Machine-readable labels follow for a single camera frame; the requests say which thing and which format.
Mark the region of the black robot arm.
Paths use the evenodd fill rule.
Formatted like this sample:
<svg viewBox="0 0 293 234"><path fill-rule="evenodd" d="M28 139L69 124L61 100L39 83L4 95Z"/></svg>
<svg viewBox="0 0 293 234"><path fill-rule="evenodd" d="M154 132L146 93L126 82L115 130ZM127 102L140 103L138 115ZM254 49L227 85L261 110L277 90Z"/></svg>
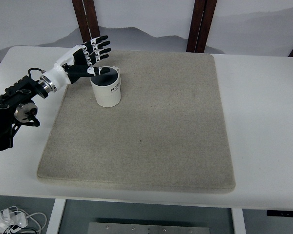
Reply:
<svg viewBox="0 0 293 234"><path fill-rule="evenodd" d="M38 127L38 108L32 98L36 95L46 98L45 85L33 80L31 71L43 72L40 68L30 68L28 75L5 89L0 95L0 151L13 147L13 138L21 126Z"/></svg>

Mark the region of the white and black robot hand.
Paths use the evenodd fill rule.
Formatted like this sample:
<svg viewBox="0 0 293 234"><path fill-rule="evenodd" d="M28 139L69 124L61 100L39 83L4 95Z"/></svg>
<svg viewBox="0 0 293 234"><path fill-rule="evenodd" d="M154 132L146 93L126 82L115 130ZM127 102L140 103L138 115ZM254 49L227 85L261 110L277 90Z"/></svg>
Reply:
<svg viewBox="0 0 293 234"><path fill-rule="evenodd" d="M51 70L40 77L39 84L49 92L56 92L62 87L75 83L79 78L93 77L110 72L109 68L95 67L95 64L108 58L110 48L108 36L100 36L83 44L76 45L55 63Z"/></svg>

